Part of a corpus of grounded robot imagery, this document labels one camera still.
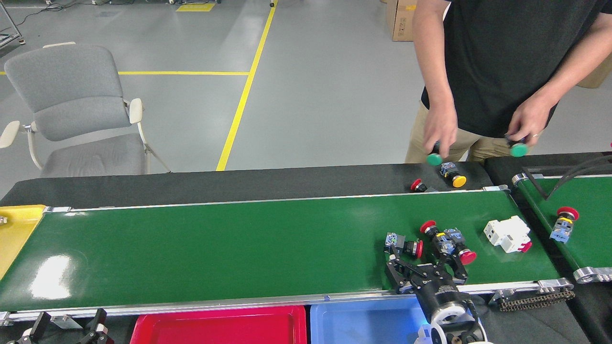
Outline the person's left hand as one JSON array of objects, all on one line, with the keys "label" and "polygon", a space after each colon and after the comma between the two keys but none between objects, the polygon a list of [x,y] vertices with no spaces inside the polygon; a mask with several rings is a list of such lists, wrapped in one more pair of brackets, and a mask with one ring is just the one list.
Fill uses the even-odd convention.
[{"label": "person's left hand", "polygon": [[524,139],[527,146],[535,146],[548,123],[550,111],[555,104],[557,103],[554,100],[537,95],[525,100],[513,113],[507,131],[508,138],[512,141]]}]

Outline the person's right hand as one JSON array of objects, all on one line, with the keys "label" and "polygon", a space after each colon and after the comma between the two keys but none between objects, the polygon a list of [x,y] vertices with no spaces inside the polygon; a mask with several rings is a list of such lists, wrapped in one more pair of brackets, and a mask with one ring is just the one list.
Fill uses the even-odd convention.
[{"label": "person's right hand", "polygon": [[430,106],[426,116],[423,131],[423,148],[427,154],[431,153],[435,144],[438,144],[438,154],[448,158],[450,147],[456,142],[458,120],[453,106]]}]

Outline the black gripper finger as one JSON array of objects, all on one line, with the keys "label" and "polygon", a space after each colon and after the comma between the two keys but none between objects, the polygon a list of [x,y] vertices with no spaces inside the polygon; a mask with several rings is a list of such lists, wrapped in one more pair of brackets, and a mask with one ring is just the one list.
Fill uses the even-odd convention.
[{"label": "black gripper finger", "polygon": [[98,308],[90,322],[89,331],[77,344],[113,344],[114,340],[109,336],[109,329],[105,326],[106,317],[107,312],[103,308]]},{"label": "black gripper finger", "polygon": [[40,312],[33,326],[26,329],[17,340],[18,344],[37,344],[43,337],[52,316],[47,312]]}]

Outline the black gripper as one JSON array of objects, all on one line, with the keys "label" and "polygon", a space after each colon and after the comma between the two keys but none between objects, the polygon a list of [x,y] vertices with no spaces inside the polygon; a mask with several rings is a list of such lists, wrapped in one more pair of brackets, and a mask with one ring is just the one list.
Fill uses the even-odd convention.
[{"label": "black gripper", "polygon": [[466,283],[468,273],[456,253],[434,254],[433,264],[414,265],[400,259],[395,246],[388,246],[389,260],[385,264],[385,274],[389,277],[395,292],[414,292],[424,314],[458,306],[460,311],[467,310],[463,296],[455,283]]}]

